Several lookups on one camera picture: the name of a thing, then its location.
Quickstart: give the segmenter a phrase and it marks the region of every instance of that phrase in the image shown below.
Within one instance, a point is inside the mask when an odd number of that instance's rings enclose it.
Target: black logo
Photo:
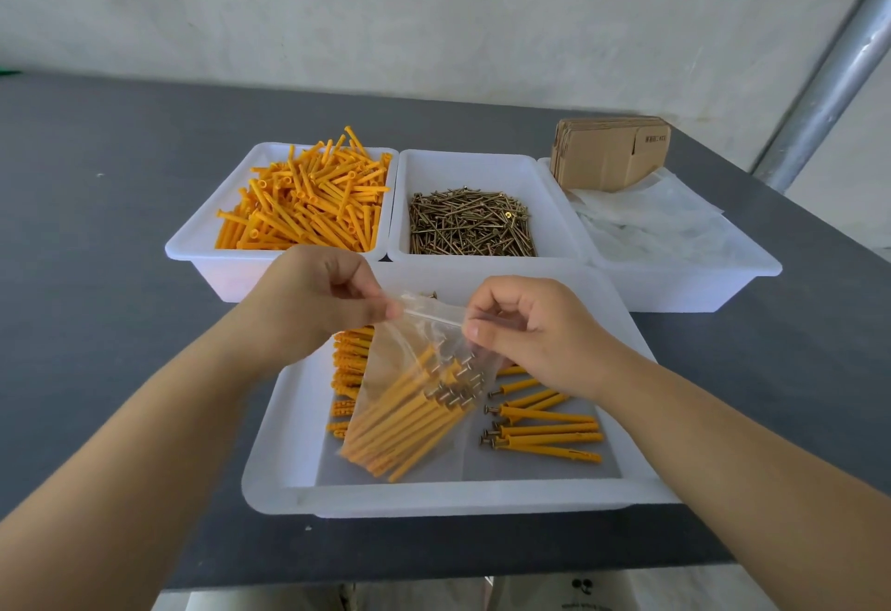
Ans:
[[[591,588],[593,587],[593,585],[594,585],[594,584],[591,583],[591,579],[590,579],[590,578],[585,578],[584,581],[582,581],[582,580],[576,578],[576,579],[574,579],[573,582],[572,582],[572,587],[580,589],[580,590],[581,590],[582,592],[584,592],[586,595],[590,595],[590,594],[591,594]]]

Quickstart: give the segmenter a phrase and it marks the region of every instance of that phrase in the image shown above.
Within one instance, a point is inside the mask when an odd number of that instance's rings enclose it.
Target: brown cardboard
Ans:
[[[551,148],[563,189],[618,191],[665,164],[671,127],[652,116],[564,119]]]

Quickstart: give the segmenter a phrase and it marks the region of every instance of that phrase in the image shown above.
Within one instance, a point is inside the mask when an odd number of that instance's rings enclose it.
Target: white plastic bin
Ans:
[[[416,193],[429,194],[449,189],[504,191],[529,209],[529,232],[540,259],[586,261],[587,235],[579,238],[567,223],[569,203],[563,194],[545,187],[553,177],[528,155],[458,154],[445,151],[403,151],[399,155],[399,175],[395,182],[393,221],[390,225],[387,255],[394,261],[445,260],[457,254],[410,254],[411,229],[408,205]],[[564,203],[563,210],[556,202]],[[464,260],[504,259],[479,255]]]
[[[298,143],[294,146],[297,153],[311,148],[312,144]],[[223,223],[223,220],[217,217],[217,210],[228,211],[238,204],[240,200],[238,189],[247,188],[248,179],[255,176],[251,172],[252,167],[267,167],[270,163],[282,163],[288,159],[290,148],[289,143],[274,142],[258,143],[254,146],[220,188],[214,191],[198,211],[176,231],[164,247],[164,251],[171,259],[191,261],[223,301],[241,301],[281,252],[215,249],[217,235]],[[368,261],[380,261],[387,255],[399,152],[390,148],[365,150],[375,159],[380,158],[383,153],[393,155],[387,172],[387,186],[390,190],[384,194],[381,206],[377,245],[371,252],[362,254]]]
[[[550,161],[550,158],[540,158],[538,163],[548,168]],[[551,191],[566,198],[556,180],[549,186]],[[566,206],[572,212],[569,221],[575,237],[584,238],[590,245],[588,262],[609,276],[631,312],[712,313],[755,278],[778,276],[782,272],[782,265],[773,256],[728,219],[723,219],[723,223],[737,255],[733,264],[709,267],[682,260],[608,260],[594,246],[568,201]]]
[[[652,358],[616,291],[595,268],[567,260],[521,257],[486,257],[461,263],[444,259],[373,263],[372,268],[391,293],[436,291],[443,301],[461,305],[490,275],[552,277],[575,291],[610,333]],[[284,369],[275,384],[241,480],[245,499],[260,512],[325,517],[475,515],[677,502],[625,430],[607,413],[581,400],[563,403],[557,410],[585,406],[597,415],[606,436],[605,442],[597,446],[608,446],[608,454],[614,459],[609,469],[600,471],[592,464],[483,449],[476,437],[489,417],[479,411],[471,416],[478,414],[486,421],[472,421],[475,425],[467,426],[465,434],[472,440],[467,440],[464,467],[469,465],[466,459],[470,456],[488,454],[483,473],[477,465],[474,472],[465,471],[462,481],[437,481],[429,474],[424,477],[427,481],[419,481],[416,474],[408,474],[408,481],[396,484],[381,481],[385,478],[377,480],[341,459],[337,455],[340,442],[325,432],[333,399],[329,387],[332,351],[333,342],[328,342]],[[602,453],[606,461],[607,450]],[[349,467],[341,469],[350,475],[349,481],[331,480],[334,463]],[[488,479],[494,475],[508,479]]]

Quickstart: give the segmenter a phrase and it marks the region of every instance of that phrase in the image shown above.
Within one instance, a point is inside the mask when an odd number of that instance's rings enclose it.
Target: wall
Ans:
[[[0,64],[647,111],[748,168],[852,1],[0,0]]]
[[[886,55],[786,196],[862,245],[891,247],[890,130]]]

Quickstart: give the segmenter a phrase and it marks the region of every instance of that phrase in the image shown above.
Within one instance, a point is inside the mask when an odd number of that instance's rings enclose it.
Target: table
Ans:
[[[168,238],[260,141],[349,123],[370,146],[547,155],[577,111],[240,87],[0,78],[0,514],[227,306]],[[667,162],[780,260],[719,312],[637,314],[656,358],[756,421],[891,491],[891,265],[675,130]],[[272,391],[171,588],[434,578],[727,561],[683,505],[323,520],[260,515],[241,472]]]

